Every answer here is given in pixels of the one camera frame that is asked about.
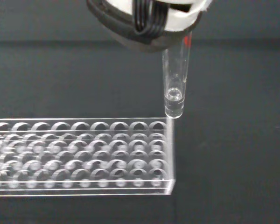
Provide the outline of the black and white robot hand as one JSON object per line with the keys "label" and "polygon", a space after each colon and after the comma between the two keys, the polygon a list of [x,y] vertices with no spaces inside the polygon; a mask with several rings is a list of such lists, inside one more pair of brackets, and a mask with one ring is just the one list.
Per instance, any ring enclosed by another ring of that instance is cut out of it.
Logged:
{"label": "black and white robot hand", "polygon": [[196,28],[211,0],[88,0],[90,13],[110,36],[140,52],[160,52]]}

